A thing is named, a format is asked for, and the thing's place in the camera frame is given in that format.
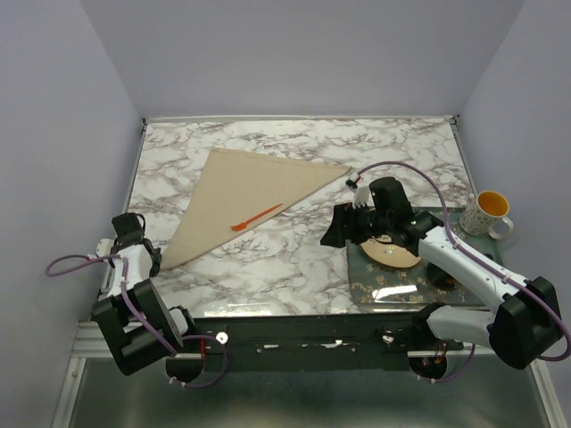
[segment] screw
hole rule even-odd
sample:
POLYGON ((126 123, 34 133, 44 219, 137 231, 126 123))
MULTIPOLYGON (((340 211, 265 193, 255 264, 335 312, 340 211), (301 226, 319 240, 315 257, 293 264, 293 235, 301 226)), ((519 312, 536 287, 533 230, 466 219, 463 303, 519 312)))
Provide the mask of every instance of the screw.
POLYGON ((226 342, 228 342, 228 335, 225 332, 219 332, 216 335, 216 340, 221 344, 225 344, 226 342))

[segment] marble table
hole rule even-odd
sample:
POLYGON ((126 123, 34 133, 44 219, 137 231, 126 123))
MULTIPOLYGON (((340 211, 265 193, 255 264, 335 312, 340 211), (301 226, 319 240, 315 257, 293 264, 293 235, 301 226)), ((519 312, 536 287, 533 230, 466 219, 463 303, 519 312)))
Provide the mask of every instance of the marble table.
MULTIPOLYGON (((212 147, 356 169, 406 161, 438 183, 451 207, 464 206, 472 194, 446 118, 150 123, 128 209, 145 215, 155 245, 168 245, 212 147)), ((379 168, 365 178, 387 174, 401 180, 413 205, 438 205, 429 184, 407 169, 379 168)), ((183 305, 195 317, 359 312, 349 291, 346 251, 319 245, 333 206, 352 198, 345 179, 234 241, 161 272, 153 283, 167 306, 183 305)))

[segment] metal floor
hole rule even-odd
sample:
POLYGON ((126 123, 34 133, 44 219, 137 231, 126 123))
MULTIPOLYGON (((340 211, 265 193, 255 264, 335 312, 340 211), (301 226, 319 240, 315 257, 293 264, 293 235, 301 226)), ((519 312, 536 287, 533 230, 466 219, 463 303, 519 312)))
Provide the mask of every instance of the metal floor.
POLYGON ((125 377, 112 360, 92 359, 70 426, 539 428, 548 423, 531 371, 482 355, 445 384, 379 370, 229 373, 202 391, 170 385, 164 363, 125 377))

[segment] white wall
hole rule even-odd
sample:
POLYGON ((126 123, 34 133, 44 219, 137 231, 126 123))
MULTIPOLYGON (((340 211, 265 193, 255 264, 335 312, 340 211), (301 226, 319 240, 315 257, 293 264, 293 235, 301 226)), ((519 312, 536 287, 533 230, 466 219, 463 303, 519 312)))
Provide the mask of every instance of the white wall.
POLYGON ((80 0, 145 117, 459 113, 521 0, 80 0))
MULTIPOLYGON (((508 196, 516 233, 506 245, 507 264, 552 281, 568 323, 570 22, 571 2, 526 0, 470 96, 459 127, 478 188, 508 196)), ((550 364, 550 372, 571 421, 571 363, 550 364)))
POLYGON ((47 427, 103 268, 48 280, 120 211, 139 115, 76 0, 0 13, 0 426, 47 427))

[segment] beige napkin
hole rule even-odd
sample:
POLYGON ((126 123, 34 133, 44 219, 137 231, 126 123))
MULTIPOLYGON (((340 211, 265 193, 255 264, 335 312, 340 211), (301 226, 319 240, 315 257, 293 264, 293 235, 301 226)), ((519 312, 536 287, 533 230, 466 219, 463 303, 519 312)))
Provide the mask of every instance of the beige napkin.
POLYGON ((306 160, 212 149, 177 231, 164 252, 161 270, 202 256, 287 210, 349 170, 306 160), (274 205, 244 231, 231 226, 274 205))

